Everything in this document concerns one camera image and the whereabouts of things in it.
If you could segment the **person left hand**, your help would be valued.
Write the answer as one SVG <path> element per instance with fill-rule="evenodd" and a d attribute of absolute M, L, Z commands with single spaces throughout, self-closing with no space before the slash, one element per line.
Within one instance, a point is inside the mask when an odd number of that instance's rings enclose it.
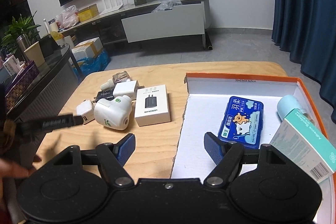
<path fill-rule="evenodd" d="M 1 208 L 5 209 L 5 202 L 3 198 L 3 179 L 4 178 L 27 178 L 31 176 L 37 169 L 32 166 L 25 168 L 15 161 L 1 158 L 0 160 L 0 191 L 1 191 Z"/>

